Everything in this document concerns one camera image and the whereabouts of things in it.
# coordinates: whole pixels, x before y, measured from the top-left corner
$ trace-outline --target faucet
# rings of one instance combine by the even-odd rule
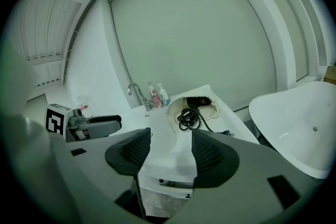
[[[139,93],[139,97],[140,97],[141,103],[146,108],[146,111],[150,111],[152,109],[152,104],[154,103],[153,100],[148,101],[145,98],[145,96],[143,96],[143,93],[142,93],[139,85],[137,85],[134,82],[132,82],[131,84],[128,85],[128,88],[127,88],[128,95],[132,95],[132,86],[134,87],[134,89],[135,89],[135,87],[138,88],[138,93]]]

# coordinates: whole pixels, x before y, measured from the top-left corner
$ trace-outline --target ceiling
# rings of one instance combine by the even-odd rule
[[[36,97],[60,84],[69,29],[85,0],[20,0],[8,19],[6,38],[38,73]]]

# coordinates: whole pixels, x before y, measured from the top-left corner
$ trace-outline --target small bottle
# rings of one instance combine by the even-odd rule
[[[161,100],[163,101],[163,105],[164,106],[169,105],[170,99],[169,99],[169,96],[166,90],[162,88],[162,83],[158,84],[157,86],[159,87],[159,94],[160,94]]]
[[[156,108],[161,108],[162,104],[161,104],[161,101],[160,101],[160,97],[159,97],[158,93],[156,92],[156,89],[155,89],[155,87],[154,87],[154,85],[151,81],[148,82],[148,89],[151,92],[151,96],[152,96],[152,99],[153,99],[153,102],[154,102],[154,106]]]

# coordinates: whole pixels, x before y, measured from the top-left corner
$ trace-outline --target coiled black cord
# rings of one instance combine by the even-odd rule
[[[201,127],[201,119],[203,120],[205,126],[210,132],[214,132],[213,130],[210,129],[210,127],[206,124],[205,119],[203,116],[200,114],[199,110],[193,106],[183,109],[181,112],[181,115],[177,117],[177,120],[180,122],[179,123],[179,128],[182,131],[186,131],[188,129],[192,129],[192,127],[197,123],[198,121],[198,126],[193,129],[198,129]]]

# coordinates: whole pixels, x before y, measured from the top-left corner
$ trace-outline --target toiletry bottle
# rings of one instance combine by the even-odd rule
[[[154,85],[151,81],[148,82],[148,89],[151,92],[151,96],[152,96],[152,99],[153,99],[153,102],[154,102],[154,106],[156,108],[161,108],[162,104],[161,104],[161,101],[160,101],[160,97],[159,97],[158,93],[156,92],[156,89],[155,89],[155,87],[154,87]]]
[[[163,101],[163,105],[164,106],[169,105],[170,99],[169,99],[169,96],[166,90],[162,88],[162,83],[158,84],[157,86],[159,87],[159,94],[160,94],[161,100]]]

